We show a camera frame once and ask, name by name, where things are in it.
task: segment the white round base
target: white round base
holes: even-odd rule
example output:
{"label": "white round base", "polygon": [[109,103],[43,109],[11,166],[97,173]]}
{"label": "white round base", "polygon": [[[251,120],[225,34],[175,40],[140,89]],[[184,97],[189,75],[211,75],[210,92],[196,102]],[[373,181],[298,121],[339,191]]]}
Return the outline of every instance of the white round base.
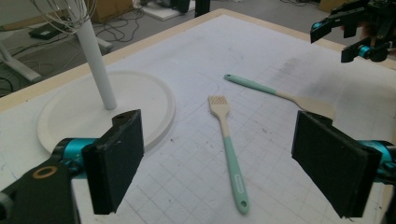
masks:
{"label": "white round base", "polygon": [[56,94],[43,109],[37,135],[52,152],[65,138],[99,138],[111,128],[120,113],[141,109],[145,150],[156,145],[175,117],[175,97],[156,77],[136,72],[109,74],[118,106],[106,110],[92,76],[82,78]]}

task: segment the box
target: box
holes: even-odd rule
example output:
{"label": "box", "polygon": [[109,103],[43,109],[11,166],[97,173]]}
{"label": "box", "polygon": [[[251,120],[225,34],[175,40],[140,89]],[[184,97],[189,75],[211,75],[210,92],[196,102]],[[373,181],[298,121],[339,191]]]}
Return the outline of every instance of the box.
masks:
{"label": "box", "polygon": [[[87,8],[92,0],[85,0]],[[93,12],[91,21],[105,22],[114,19],[134,8],[132,0],[96,0],[96,9]]]}
{"label": "box", "polygon": [[331,12],[333,8],[340,7],[348,0],[321,0],[319,4],[319,9],[325,12]]}

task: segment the cable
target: cable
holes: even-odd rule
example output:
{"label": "cable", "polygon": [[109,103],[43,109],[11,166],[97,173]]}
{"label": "cable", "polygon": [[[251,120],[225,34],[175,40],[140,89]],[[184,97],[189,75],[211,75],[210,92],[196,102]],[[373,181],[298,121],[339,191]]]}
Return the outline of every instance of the cable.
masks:
{"label": "cable", "polygon": [[[40,62],[38,62],[38,61],[26,61],[26,62],[23,62],[23,63],[25,63],[26,65],[27,65],[28,63],[34,63],[35,66],[38,67],[38,73],[41,74],[41,75],[48,75],[48,74],[50,74],[51,72],[53,72],[53,71],[55,70],[55,67],[54,67],[53,64],[51,64],[51,63],[40,63]],[[43,66],[49,66],[49,67],[51,67],[50,71],[49,71],[49,72],[43,72],[43,71],[42,71],[42,67],[43,67]]]}
{"label": "cable", "polygon": [[[123,16],[129,12],[135,13],[135,17],[127,18],[127,19],[123,18]],[[140,24],[137,20],[142,18],[144,15],[145,15],[145,12],[143,10],[143,7],[141,7],[141,6],[138,8],[134,8],[132,10],[131,9],[126,10],[126,11],[122,12],[120,16],[118,16],[114,19],[106,20],[101,25],[94,26],[94,28],[103,27],[103,30],[99,31],[96,34],[96,36],[99,36],[99,34],[107,32],[107,33],[110,33],[111,35],[113,35],[113,37],[114,37],[113,39],[109,39],[109,40],[106,39],[107,42],[122,42],[122,43],[130,42],[134,39],[134,34],[137,31],[137,29],[140,27]],[[123,24],[119,24],[119,25],[111,24],[111,23],[115,23],[115,22],[120,23],[121,21],[123,22]],[[124,39],[126,34],[119,28],[127,26],[129,24],[129,21],[134,21],[136,24],[136,27],[133,29],[131,37],[128,39]]]}
{"label": "cable", "polygon": [[[14,71],[13,69],[11,69],[8,66],[6,66],[6,65],[3,65],[2,70],[9,72],[9,75],[7,77],[2,77],[2,79],[6,79],[6,80],[10,81],[11,83],[13,83],[12,90],[13,91],[21,90],[22,89],[22,84],[21,84],[21,78],[20,78],[19,74],[16,71]],[[18,88],[15,87],[16,83],[15,83],[15,80],[14,81],[11,80],[12,78],[16,79],[18,81]]]}
{"label": "cable", "polygon": [[78,52],[77,52],[75,55],[73,55],[73,56],[69,59],[69,61],[67,61],[67,63],[66,63],[62,68],[57,69],[57,70],[55,71],[55,73],[59,73],[59,72],[61,72],[62,70],[64,70],[64,69],[65,69],[75,58],[77,58],[77,56],[81,53],[81,49],[80,49],[80,48],[74,46],[74,45],[73,45],[72,43],[70,43],[70,42],[66,42],[66,43],[68,43],[68,44],[70,44],[71,46],[73,46],[75,49],[78,50]]}
{"label": "cable", "polygon": [[20,54],[20,53],[22,53],[22,52],[24,52],[24,51],[26,51],[26,50],[28,50],[28,49],[31,49],[31,48],[36,48],[36,47],[41,47],[41,46],[50,45],[50,44],[52,44],[52,43],[55,43],[55,42],[64,40],[64,39],[66,39],[67,37],[69,37],[69,35],[66,35],[65,37],[62,37],[62,38],[60,38],[60,37],[58,36],[58,39],[52,40],[52,41],[50,41],[50,42],[40,42],[40,43],[33,44],[33,45],[31,45],[31,46],[25,47],[24,49],[21,49],[20,51],[18,51],[18,52],[16,52],[16,53],[13,53],[11,56],[14,57],[14,56],[16,56],[16,55],[18,55],[18,54]]}
{"label": "cable", "polygon": [[14,85],[12,85],[11,81],[9,81],[8,79],[4,78],[4,77],[0,77],[0,80],[5,81],[6,83],[8,83],[9,85],[9,91],[10,92],[14,92]]}

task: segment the floor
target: floor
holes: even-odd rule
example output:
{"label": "floor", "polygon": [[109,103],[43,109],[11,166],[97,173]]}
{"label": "floor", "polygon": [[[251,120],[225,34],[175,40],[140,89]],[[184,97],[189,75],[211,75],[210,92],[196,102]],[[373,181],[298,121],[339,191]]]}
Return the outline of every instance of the floor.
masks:
{"label": "floor", "polygon": [[[291,1],[294,0],[212,0],[210,10],[227,8],[307,34],[309,34],[313,23],[329,15],[318,9],[317,2],[296,3]],[[111,50],[114,51],[193,18],[194,11],[167,21],[152,18],[145,15],[143,11],[132,11],[124,14],[122,20],[110,22],[106,27],[97,23],[94,23],[93,27],[98,37],[114,45]],[[110,26],[118,27],[118,30],[112,30]],[[12,55],[16,54],[15,58],[37,71],[44,78],[56,76],[86,62],[78,40],[74,36],[58,35],[49,41],[42,42],[28,35],[31,29],[32,27],[29,27],[14,32],[2,43]],[[344,39],[341,30],[333,29],[325,38],[349,45],[358,40],[359,34]],[[29,85],[31,83],[28,80],[0,63],[0,97]]]}

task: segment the white pole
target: white pole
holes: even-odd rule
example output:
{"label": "white pole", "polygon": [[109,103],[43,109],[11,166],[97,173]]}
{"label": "white pole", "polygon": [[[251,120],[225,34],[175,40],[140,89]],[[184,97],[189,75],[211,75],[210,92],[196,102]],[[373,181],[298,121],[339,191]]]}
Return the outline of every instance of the white pole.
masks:
{"label": "white pole", "polygon": [[[85,7],[84,0],[79,1],[81,1],[81,4],[84,6],[84,10],[86,11],[87,8]],[[67,3],[70,6],[69,10],[73,11],[73,13],[69,13],[70,16],[79,17],[80,9],[76,5],[76,1],[67,0]],[[111,89],[110,80],[106,72],[105,63],[99,50],[98,41],[93,31],[91,21],[84,22],[84,24],[82,24],[78,29],[77,35],[85,57],[87,58],[88,65],[91,68],[93,79],[95,80],[100,96],[102,97],[105,109],[115,109],[117,107],[117,101],[114,96],[114,92]]]}

